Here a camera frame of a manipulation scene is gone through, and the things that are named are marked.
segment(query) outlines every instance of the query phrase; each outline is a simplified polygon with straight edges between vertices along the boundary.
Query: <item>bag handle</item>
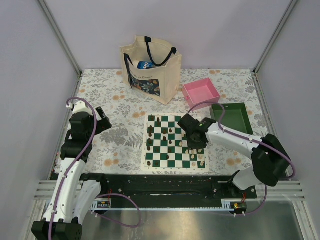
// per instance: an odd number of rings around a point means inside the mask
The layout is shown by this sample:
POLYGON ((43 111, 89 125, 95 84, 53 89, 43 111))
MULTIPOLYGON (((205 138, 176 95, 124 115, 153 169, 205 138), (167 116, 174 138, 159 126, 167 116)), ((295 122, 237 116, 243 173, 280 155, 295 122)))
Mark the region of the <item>bag handle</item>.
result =
POLYGON ((128 54, 124 53, 124 63, 125 63, 125 67, 126 67, 126 71, 128 73, 128 81, 129 81, 129 84, 131 86, 131 89, 132 89, 132 85, 133 85, 133 80, 132 80, 132 75, 131 75, 131 72, 130 72, 130 65, 129 65, 129 62, 128 60, 130 61, 130 63, 133 65, 132 61, 131 61, 131 58, 128 54))
POLYGON ((151 37, 145 36, 144 37, 144 41, 145 41, 145 44, 146 44, 146 48, 147 48, 147 52, 148 52, 149 58, 150 58, 151 62, 153 63, 153 65, 155 65, 156 67, 161 67, 162 65, 164 65, 170 59, 171 55, 172 54, 176 54, 176 52, 177 52, 177 49, 175 47, 172 47, 171 51, 169 52, 169 54, 165 58, 165 60, 160 64, 156 64, 155 61, 152 58, 150 47, 149 47, 149 43, 152 42, 151 37))

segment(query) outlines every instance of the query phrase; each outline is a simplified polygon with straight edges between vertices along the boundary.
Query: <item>metal floor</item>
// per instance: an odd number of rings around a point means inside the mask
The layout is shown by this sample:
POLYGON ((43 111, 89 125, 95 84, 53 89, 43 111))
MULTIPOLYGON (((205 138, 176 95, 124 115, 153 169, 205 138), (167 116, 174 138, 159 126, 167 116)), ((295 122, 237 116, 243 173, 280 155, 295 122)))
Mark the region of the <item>metal floor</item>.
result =
MULTIPOLYGON (((258 203, 248 206, 255 209, 258 203)), ((131 225, 138 221, 135 211, 106 216, 131 225)), ((82 240, 303 240, 289 202, 267 202, 256 214, 237 218, 204 211, 143 211, 142 217, 142 226, 127 228, 87 214, 82 240)))

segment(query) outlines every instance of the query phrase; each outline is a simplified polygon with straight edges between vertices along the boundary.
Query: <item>pink plastic bin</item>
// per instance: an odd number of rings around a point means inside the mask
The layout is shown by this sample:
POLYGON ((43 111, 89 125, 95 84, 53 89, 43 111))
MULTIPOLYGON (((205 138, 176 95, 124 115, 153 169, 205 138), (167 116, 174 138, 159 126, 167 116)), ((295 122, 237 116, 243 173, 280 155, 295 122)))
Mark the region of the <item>pink plastic bin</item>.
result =
MULTIPOLYGON (((190 108, 192 108, 196 104, 207 101, 217 103, 220 99, 220 94, 218 93, 210 78, 205 78, 184 84, 182 86, 182 93, 190 108)), ((211 103, 204 103, 197 106, 193 110, 202 109, 210 105, 211 103)))

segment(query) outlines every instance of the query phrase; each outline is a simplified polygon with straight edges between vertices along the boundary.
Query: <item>tote bag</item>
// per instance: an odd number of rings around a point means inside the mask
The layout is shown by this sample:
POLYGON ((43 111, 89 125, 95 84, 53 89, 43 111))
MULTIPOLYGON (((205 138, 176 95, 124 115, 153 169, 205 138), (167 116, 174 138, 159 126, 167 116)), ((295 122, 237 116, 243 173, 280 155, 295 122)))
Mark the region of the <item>tote bag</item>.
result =
POLYGON ((136 36, 133 44, 121 47, 123 82, 167 105, 179 89, 181 59, 182 55, 167 41, 136 36), (138 69, 134 61, 152 62, 156 67, 138 69))

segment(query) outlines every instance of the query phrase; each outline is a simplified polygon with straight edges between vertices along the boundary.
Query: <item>chessboard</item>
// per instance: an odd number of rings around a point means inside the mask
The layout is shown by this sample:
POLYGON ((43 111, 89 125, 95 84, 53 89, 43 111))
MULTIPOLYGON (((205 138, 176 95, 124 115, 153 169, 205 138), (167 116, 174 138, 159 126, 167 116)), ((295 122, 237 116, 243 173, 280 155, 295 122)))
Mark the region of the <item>chessboard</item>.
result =
POLYGON ((188 148, 186 133, 178 126, 183 116, 184 114, 179 113, 154 113, 145 116, 141 160, 143 171, 209 171, 207 150, 188 148))

